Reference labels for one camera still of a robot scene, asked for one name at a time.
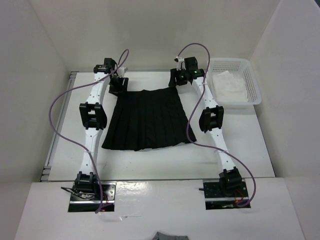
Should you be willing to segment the black pleated skirt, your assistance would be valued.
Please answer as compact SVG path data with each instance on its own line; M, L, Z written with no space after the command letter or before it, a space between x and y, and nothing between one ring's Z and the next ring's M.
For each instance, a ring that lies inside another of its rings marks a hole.
M129 91L117 98L102 148L159 149L195 142L175 87Z

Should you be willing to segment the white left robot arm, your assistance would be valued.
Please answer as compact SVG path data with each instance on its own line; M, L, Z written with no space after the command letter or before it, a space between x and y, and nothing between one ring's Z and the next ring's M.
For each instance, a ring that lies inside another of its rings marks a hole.
M106 90L109 89L109 93L117 97L127 93L127 68L116 69L117 66L115 60L105 58L103 64L97 64L93 68L95 84L87 100L79 105L81 122L85 129L85 153L74 181L73 191L83 199L108 200L99 184L96 164L100 138L108 121L103 108Z

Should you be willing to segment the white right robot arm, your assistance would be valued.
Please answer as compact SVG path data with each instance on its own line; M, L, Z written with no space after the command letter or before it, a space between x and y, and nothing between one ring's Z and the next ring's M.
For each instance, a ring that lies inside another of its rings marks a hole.
M174 61L177 66L170 70L169 86L183 86L188 83L199 95L199 105L203 110L198 123L200 130L210 136L214 143L214 149L217 150L219 182L215 188L204 187L205 193L212 192L220 194L223 197L232 197L233 194L241 188L242 177L235 165L234 159L227 151L227 145L223 136L222 126L224 119L224 108L219 106L214 99L211 90L207 84L207 73L198 68L198 61L195 57L179 57Z

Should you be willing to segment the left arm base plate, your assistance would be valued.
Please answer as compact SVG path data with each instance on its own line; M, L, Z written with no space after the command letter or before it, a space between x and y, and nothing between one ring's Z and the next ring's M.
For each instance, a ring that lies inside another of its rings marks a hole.
M116 182L102 182L102 205L100 212L113 212L115 209L115 196L116 196ZM70 199L68 205L69 213L88 213L95 212L100 207L100 196L94 193L75 193L74 190L70 192Z

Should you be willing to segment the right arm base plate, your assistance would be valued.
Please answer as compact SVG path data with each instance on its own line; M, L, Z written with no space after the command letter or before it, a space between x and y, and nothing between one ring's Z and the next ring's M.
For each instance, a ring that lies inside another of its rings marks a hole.
M239 209L250 199L246 182L243 180L234 190L223 192L218 180L203 180L198 190L204 194L206 210Z

